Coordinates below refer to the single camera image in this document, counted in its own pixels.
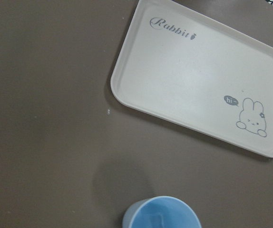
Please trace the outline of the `light blue plastic cup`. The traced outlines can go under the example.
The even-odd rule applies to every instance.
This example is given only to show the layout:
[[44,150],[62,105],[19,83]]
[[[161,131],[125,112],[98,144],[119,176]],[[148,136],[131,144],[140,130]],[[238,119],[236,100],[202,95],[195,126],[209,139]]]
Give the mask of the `light blue plastic cup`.
[[132,204],[124,213],[123,228],[200,228],[198,216],[185,202],[158,196]]

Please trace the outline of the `cream rabbit tray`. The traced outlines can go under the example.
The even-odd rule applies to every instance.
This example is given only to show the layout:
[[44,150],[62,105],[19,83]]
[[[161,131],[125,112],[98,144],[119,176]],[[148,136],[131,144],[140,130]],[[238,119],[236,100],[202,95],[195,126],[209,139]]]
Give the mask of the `cream rabbit tray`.
[[273,47],[171,0],[141,0],[110,87],[123,105],[273,158]]

